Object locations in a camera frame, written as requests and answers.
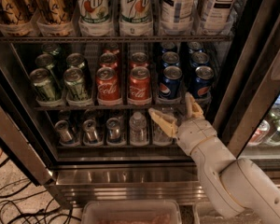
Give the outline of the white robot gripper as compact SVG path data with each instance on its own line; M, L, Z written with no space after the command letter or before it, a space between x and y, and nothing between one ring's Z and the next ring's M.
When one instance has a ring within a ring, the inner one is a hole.
M185 94L185 102L188 120L183 121L179 128L177 119L173 116L154 108L150 108L148 113L169 137L176 137L179 147L189 156L202 141L217 136L217 131L206 119L203 119L202 108L189 92Z

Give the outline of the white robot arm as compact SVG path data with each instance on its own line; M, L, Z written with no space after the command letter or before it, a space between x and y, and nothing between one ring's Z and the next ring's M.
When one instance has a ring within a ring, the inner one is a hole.
M148 113L194 160L199 182L215 210L235 217L252 209L264 224L280 224L280 189L254 162L235 158L193 96L187 93L185 98L187 114L182 122L154 108Z

